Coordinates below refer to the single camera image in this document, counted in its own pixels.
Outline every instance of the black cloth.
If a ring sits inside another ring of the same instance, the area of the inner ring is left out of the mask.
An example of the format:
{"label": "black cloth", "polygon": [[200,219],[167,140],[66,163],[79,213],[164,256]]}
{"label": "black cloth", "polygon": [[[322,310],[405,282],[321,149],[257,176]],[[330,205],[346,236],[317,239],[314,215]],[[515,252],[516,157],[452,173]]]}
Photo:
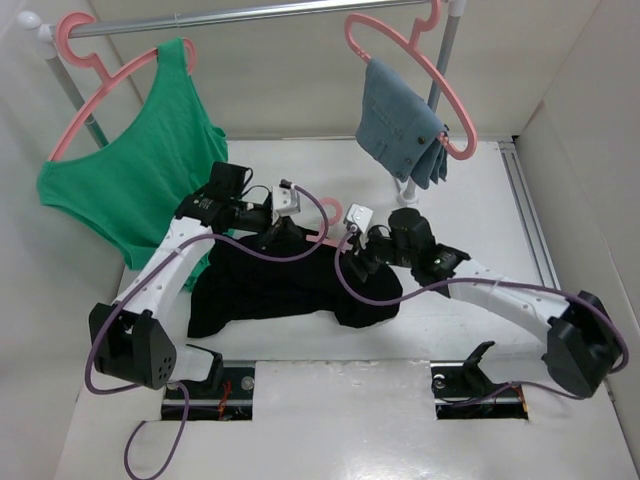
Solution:
{"label": "black cloth", "polygon": [[[315,233],[310,230],[303,233]],[[256,250],[258,235],[240,239]],[[289,257],[311,247],[305,240],[271,243],[262,253]],[[308,257],[290,263],[267,262],[243,253],[223,242],[216,242],[207,267],[198,277],[191,295],[188,335],[202,338],[218,333],[231,320],[286,317],[328,310],[341,325],[361,328],[395,317],[399,306],[373,307],[351,297],[342,287],[333,267],[335,248],[321,245]],[[402,296],[395,273],[381,265],[365,283],[349,271],[349,285],[374,300]]]}

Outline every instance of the hanger hook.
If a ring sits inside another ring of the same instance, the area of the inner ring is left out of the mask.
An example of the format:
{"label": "hanger hook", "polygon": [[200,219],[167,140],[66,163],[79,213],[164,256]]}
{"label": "hanger hook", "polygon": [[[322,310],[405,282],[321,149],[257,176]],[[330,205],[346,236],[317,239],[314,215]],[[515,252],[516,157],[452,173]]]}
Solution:
{"label": "hanger hook", "polygon": [[411,38],[409,39],[409,46],[416,47],[418,40],[423,32],[433,30],[438,22],[440,22],[440,16],[442,15],[442,2],[441,0],[431,0],[431,15],[427,20],[416,18],[413,22],[413,29],[411,30]]}
{"label": "hanger hook", "polygon": [[80,57],[73,53],[69,45],[71,30],[78,25],[95,23],[96,19],[85,12],[71,12],[65,15],[56,26],[56,46],[67,62],[81,68],[93,68],[103,82],[112,80],[107,68],[100,60],[97,53],[90,53],[86,57]]}

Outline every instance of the metal rod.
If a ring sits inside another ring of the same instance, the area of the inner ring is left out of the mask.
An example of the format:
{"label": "metal rod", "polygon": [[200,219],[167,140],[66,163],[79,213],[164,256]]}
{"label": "metal rod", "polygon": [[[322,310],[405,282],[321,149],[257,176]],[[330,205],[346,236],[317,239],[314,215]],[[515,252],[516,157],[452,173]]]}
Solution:
{"label": "metal rod", "polygon": [[[438,63],[436,68],[444,77],[447,73],[447,67],[449,66],[449,58],[451,58],[451,51],[453,50],[453,42],[456,38],[456,32],[458,31],[458,24],[460,23],[460,17],[447,17],[447,24],[444,27],[444,35],[442,36],[442,46],[440,47],[440,54],[438,55]],[[434,112],[438,108],[438,100],[440,100],[440,87],[436,82],[431,82],[431,90],[429,91],[429,99],[427,105],[431,107]]]}
{"label": "metal rod", "polygon": [[[84,105],[84,98],[82,98],[82,94],[76,87],[76,84],[73,82],[73,79],[69,75],[69,72],[65,68],[64,64],[60,60],[60,57],[57,55],[53,58],[47,58],[45,60],[49,68],[53,72],[53,75],[58,80],[58,83],[64,90],[64,93],[67,94],[69,100],[75,107],[76,110],[80,110]],[[106,135],[98,125],[95,117],[93,115],[89,115],[89,117],[84,122],[85,127],[89,130],[91,137],[95,140],[100,148],[109,144]]]}
{"label": "metal rod", "polygon": [[262,7],[213,10],[199,13],[176,13],[163,17],[140,20],[114,20],[79,25],[71,32],[71,38],[115,35],[119,33],[147,32],[168,28],[199,27],[219,23],[244,22],[265,18],[290,17],[310,13],[340,12],[362,10],[365,8],[384,8],[401,5],[428,3],[429,0],[317,0],[313,2],[267,5]]}

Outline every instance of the green tank top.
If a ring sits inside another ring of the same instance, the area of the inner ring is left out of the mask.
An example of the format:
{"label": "green tank top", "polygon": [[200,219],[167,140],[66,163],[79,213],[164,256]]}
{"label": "green tank top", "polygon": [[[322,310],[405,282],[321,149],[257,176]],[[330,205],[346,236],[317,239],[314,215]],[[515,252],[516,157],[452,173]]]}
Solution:
{"label": "green tank top", "polygon": [[[115,245],[139,270],[153,255],[183,198],[227,161],[224,131],[211,124],[191,77],[182,39],[158,45],[158,66],[133,123],[95,153],[46,162],[37,189],[58,208]],[[206,256],[185,285],[192,288]]]}

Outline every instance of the garment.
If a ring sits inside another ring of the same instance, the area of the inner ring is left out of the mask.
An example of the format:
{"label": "garment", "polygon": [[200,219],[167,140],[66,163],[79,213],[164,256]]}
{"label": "garment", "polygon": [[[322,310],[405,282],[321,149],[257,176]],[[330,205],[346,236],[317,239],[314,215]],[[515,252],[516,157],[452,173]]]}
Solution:
{"label": "garment", "polygon": [[[303,238],[315,233],[302,230]],[[256,250],[259,239],[259,235],[251,235],[240,243]],[[288,257],[310,246],[306,240],[281,240],[265,250],[270,255]],[[341,325],[353,328],[394,317],[398,305],[372,307],[344,290],[333,267],[335,251],[322,245],[302,260],[274,263],[217,242],[209,254],[211,265],[200,275],[191,295],[188,336],[213,335],[231,320],[286,317],[317,310],[332,311]],[[391,300],[402,296],[402,286],[387,265],[380,266],[364,284],[349,270],[344,274],[354,290],[365,297]]]}
{"label": "garment", "polygon": [[446,127],[402,78],[380,60],[367,64],[358,144],[401,181],[421,188],[447,176]]}
{"label": "garment", "polygon": [[[133,123],[95,153],[46,162],[37,188],[43,205],[88,225],[138,270],[183,198],[207,183],[215,161],[227,161],[225,133],[211,124],[176,38],[158,45],[155,80]],[[205,262],[203,257],[194,274]]]}

